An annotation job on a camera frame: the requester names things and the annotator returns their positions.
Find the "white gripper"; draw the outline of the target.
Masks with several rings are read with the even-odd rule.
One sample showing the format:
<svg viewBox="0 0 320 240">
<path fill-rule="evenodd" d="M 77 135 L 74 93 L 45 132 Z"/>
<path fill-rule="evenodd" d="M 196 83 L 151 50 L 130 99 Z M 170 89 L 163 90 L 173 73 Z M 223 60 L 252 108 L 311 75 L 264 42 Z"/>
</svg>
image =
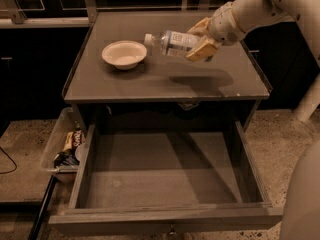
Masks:
<svg viewBox="0 0 320 240">
<path fill-rule="evenodd" d="M 246 36 L 233 17 L 231 2 L 227 2 L 217 9 L 211 18 L 206 17 L 197 22 L 187 33 L 203 36 L 186 55 L 186 59 L 192 62 L 211 57 L 222 44 L 231 46 Z"/>
</svg>

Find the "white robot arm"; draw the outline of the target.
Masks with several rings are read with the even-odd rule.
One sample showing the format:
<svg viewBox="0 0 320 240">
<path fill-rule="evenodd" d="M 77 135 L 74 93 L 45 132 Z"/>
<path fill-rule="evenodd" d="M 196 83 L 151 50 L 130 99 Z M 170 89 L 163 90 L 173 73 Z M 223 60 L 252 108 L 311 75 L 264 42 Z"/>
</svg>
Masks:
<svg viewBox="0 0 320 240">
<path fill-rule="evenodd" d="M 320 0 L 235 0 L 191 29 L 200 41 L 190 61 L 214 55 L 222 45 L 244 39 L 252 30 L 291 16 L 313 57 L 320 57 Z M 320 141 L 300 156 L 292 172 L 280 229 L 280 240 L 320 240 Z"/>
</svg>

